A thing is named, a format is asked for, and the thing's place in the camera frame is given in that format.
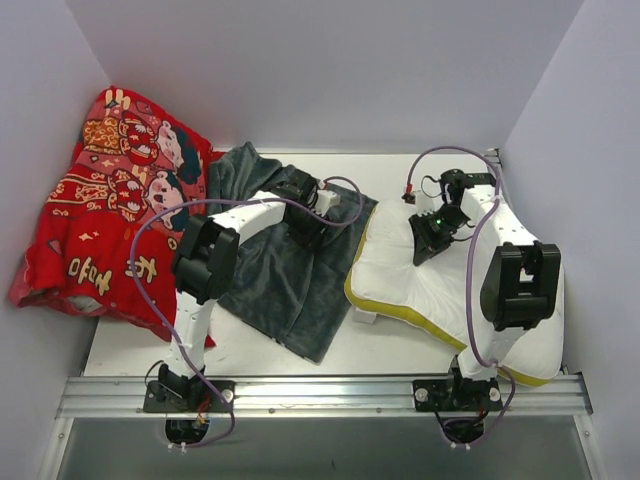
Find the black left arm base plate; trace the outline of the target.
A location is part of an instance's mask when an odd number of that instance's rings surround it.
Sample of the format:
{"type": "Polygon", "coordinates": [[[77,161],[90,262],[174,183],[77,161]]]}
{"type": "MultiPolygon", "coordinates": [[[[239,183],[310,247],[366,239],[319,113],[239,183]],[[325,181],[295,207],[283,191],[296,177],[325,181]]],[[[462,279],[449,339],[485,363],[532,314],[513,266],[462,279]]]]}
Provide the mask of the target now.
{"type": "Polygon", "coordinates": [[[152,380],[146,387],[142,411],[152,414],[229,413],[233,409],[235,383],[230,380],[212,380],[211,383],[222,398],[198,378],[176,385],[152,380]]]}

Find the grey plush pillowcase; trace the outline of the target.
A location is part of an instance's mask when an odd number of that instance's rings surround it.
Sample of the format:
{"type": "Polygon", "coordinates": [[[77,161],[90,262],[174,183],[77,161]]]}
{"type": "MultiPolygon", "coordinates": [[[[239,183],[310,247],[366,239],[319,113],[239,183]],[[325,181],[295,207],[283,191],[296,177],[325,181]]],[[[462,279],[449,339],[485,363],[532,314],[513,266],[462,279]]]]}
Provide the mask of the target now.
{"type": "Polygon", "coordinates": [[[340,203],[317,250],[300,246],[284,223],[244,242],[233,283],[219,305],[244,323],[319,364],[350,304],[344,283],[377,202],[332,185],[340,203]]]}

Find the white pillow yellow edge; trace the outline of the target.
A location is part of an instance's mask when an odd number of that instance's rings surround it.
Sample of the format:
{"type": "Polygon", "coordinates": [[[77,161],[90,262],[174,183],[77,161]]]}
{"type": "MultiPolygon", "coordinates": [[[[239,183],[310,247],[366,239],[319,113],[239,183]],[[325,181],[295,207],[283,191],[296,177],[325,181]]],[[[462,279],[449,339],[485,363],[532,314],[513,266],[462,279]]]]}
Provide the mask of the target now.
{"type": "MultiPolygon", "coordinates": [[[[456,243],[416,267],[409,225],[411,207],[378,203],[366,223],[344,284],[357,309],[404,321],[462,351],[468,344],[465,275],[468,247],[456,243]]],[[[560,371],[564,347],[564,280],[553,316],[521,337],[504,361],[515,380],[539,387],[560,371]]]]}

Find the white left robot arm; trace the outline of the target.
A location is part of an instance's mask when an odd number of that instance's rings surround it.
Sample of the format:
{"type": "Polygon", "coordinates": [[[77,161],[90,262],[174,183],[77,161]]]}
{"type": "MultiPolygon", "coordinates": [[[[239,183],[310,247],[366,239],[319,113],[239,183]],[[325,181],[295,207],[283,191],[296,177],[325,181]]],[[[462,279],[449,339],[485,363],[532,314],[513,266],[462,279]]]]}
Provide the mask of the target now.
{"type": "Polygon", "coordinates": [[[171,266],[176,314],[168,359],[148,388],[146,412],[197,412],[212,403],[205,385],[205,343],[213,307],[230,289],[239,247],[258,233],[284,223],[294,240],[312,249],[329,226],[329,210],[340,195],[309,174],[260,190],[245,201],[225,201],[230,210],[194,215],[185,227],[171,266]]]}

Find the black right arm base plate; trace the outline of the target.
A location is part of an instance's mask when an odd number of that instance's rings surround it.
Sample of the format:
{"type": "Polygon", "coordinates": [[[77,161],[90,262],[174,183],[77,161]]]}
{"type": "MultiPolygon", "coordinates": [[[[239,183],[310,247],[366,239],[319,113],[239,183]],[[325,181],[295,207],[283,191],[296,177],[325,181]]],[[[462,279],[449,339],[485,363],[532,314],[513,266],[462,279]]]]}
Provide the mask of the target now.
{"type": "Polygon", "coordinates": [[[503,408],[498,382],[469,379],[426,379],[412,382],[419,412],[497,412],[503,408]]]}

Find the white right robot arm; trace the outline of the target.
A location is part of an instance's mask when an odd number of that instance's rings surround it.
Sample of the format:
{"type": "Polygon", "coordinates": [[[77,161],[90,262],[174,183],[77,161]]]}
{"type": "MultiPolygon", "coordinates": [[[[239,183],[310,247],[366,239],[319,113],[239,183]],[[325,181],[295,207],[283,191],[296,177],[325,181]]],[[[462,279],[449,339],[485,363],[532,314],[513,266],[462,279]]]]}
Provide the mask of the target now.
{"type": "Polygon", "coordinates": [[[442,204],[409,190],[409,219],[416,266],[445,252],[458,231],[473,227],[465,271],[468,346],[452,360],[447,378],[430,391],[433,407],[445,412],[501,408],[498,370],[516,342],[552,317],[561,276],[561,253],[518,220],[489,173],[444,172],[442,204]]]}

